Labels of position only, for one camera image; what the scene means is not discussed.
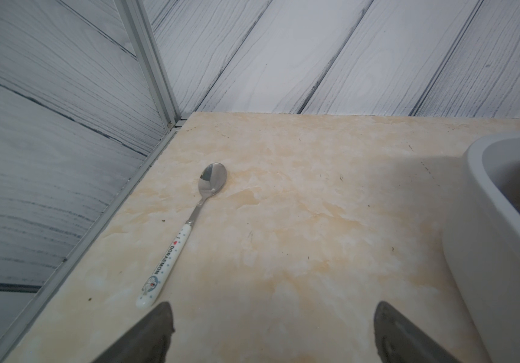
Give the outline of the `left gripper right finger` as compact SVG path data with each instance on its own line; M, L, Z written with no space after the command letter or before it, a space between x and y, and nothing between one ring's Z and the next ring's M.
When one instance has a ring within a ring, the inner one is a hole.
M373 323L382 362L459 362L388 302L378 303Z

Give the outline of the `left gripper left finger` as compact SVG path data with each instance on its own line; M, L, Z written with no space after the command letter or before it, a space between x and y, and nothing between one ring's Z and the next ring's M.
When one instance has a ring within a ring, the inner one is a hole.
M174 332L172 306L161 302L93 362L165 362Z

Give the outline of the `grey plastic storage box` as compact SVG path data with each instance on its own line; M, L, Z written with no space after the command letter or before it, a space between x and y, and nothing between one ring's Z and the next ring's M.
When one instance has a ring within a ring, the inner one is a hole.
M464 153L442 240L491 360L520 362L520 132L482 137Z

